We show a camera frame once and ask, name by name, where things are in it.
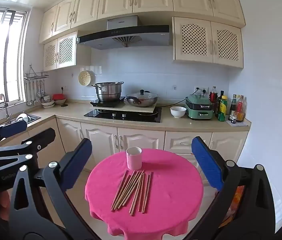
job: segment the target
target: stainless steel pot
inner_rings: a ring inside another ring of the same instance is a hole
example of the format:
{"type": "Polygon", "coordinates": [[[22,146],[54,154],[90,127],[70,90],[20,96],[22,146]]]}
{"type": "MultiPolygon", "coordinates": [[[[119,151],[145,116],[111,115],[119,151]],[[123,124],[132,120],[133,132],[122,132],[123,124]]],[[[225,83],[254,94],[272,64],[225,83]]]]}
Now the stainless steel pot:
{"type": "Polygon", "coordinates": [[[147,107],[156,103],[158,95],[149,91],[140,90],[140,93],[130,94],[126,96],[128,103],[132,106],[147,107]]]}
{"type": "Polygon", "coordinates": [[[92,85],[96,88],[97,97],[101,101],[116,101],[120,99],[124,82],[102,82],[92,85]]]}

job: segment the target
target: green electric cooker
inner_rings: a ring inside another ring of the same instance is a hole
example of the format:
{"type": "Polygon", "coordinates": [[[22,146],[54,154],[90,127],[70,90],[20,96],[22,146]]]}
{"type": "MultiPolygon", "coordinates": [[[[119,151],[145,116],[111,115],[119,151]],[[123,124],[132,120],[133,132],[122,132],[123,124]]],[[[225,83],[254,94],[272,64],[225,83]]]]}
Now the green electric cooker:
{"type": "Polygon", "coordinates": [[[194,120],[211,119],[213,116],[213,104],[208,96],[202,94],[189,95],[186,99],[186,114],[194,120]]]}

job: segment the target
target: mug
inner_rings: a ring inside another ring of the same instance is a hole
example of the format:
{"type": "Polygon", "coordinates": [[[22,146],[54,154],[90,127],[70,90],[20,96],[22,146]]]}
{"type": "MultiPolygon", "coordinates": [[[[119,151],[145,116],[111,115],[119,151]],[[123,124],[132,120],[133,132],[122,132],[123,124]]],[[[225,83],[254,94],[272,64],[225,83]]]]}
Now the mug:
{"type": "Polygon", "coordinates": [[[127,163],[130,170],[136,171],[142,167],[142,149],[130,147],[127,149],[127,163]]]}

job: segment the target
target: range hood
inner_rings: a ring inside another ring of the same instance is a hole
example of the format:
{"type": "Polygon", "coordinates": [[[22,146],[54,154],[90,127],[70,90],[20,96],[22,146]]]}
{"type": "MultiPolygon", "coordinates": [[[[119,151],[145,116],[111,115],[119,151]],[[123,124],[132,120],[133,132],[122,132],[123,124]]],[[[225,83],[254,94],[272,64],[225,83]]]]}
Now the range hood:
{"type": "Polygon", "coordinates": [[[138,16],[108,20],[107,30],[78,38],[78,44],[95,49],[169,46],[169,25],[140,25],[138,16]]]}

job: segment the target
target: green bottle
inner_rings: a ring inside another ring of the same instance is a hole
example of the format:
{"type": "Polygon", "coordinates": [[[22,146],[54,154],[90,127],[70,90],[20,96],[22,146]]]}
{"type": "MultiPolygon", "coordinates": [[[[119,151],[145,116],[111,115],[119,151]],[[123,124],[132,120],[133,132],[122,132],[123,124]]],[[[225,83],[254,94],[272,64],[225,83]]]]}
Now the green bottle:
{"type": "Polygon", "coordinates": [[[220,101],[219,112],[218,112],[218,119],[221,122],[225,121],[225,114],[226,114],[227,105],[228,105],[228,97],[222,96],[221,101],[220,101]]]}

